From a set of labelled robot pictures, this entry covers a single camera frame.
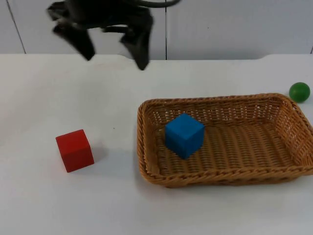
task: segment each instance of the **woven texture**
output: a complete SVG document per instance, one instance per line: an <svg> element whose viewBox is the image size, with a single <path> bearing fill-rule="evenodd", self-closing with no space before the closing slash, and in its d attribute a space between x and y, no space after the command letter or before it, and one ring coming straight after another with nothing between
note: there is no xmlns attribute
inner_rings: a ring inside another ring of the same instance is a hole
<svg viewBox="0 0 313 235"><path fill-rule="evenodd" d="M204 143L188 160L165 146L165 125L187 113L205 125ZM271 184L313 174L313 131L281 94L154 99L137 116L142 176L153 184Z"/></svg>

